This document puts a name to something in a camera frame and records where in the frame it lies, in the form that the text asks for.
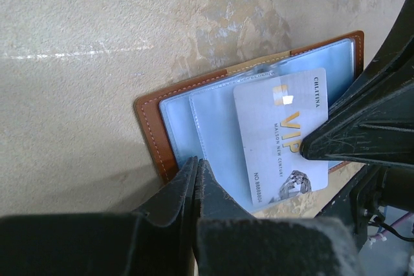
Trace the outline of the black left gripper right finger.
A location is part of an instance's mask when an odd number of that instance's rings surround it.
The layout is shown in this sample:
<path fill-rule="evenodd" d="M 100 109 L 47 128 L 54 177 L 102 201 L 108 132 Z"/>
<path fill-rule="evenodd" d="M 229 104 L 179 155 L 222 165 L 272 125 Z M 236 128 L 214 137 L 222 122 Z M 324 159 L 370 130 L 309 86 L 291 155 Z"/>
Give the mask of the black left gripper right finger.
<path fill-rule="evenodd" d="M 200 160 L 195 258 L 199 275 L 363 275 L 358 250 L 337 218 L 256 218 Z"/>

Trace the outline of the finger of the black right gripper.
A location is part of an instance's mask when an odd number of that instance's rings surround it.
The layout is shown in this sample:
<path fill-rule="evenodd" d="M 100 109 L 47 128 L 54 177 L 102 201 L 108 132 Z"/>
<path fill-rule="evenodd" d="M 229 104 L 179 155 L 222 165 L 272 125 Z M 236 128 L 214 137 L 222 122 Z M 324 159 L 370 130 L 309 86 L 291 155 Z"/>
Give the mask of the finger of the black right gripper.
<path fill-rule="evenodd" d="M 356 98 L 356 94 L 370 87 L 377 77 L 391 71 L 391 65 L 400 57 L 413 39 L 413 0 L 405 0 L 382 46 L 345 93 L 329 108 L 332 118 L 340 109 Z"/>
<path fill-rule="evenodd" d="M 413 86 L 363 93 L 306 136 L 300 153 L 308 160 L 413 168 Z"/>

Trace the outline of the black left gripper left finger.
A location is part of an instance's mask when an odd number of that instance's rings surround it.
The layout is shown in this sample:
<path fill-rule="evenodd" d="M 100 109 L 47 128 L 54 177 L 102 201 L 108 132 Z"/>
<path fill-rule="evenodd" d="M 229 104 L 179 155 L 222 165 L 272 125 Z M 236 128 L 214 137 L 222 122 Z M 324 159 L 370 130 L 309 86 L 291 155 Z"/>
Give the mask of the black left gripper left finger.
<path fill-rule="evenodd" d="M 198 159 L 126 213 L 1 219 L 2 275 L 193 275 L 193 190 Z"/>

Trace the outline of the silver VIP card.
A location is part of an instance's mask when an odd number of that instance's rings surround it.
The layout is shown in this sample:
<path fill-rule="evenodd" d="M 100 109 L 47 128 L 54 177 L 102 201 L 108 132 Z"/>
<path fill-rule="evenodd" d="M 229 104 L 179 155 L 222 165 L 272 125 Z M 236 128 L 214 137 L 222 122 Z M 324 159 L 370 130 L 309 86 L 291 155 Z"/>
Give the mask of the silver VIP card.
<path fill-rule="evenodd" d="M 234 100 L 254 207 L 327 187 L 328 163 L 300 154 L 328 118 L 325 69 L 236 86 Z"/>

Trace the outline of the brown leather card holder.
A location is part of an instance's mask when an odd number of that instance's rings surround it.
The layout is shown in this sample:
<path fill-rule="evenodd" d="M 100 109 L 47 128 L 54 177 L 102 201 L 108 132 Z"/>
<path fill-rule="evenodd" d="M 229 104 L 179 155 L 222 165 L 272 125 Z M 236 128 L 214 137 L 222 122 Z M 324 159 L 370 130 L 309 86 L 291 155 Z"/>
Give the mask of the brown leather card holder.
<path fill-rule="evenodd" d="M 172 181 L 188 158 L 196 156 L 218 169 L 222 186 L 249 192 L 234 90 L 318 67 L 326 70 L 327 100 L 333 106 L 363 72 L 364 33 L 356 30 L 252 59 L 137 98 L 135 112 L 162 181 Z"/>

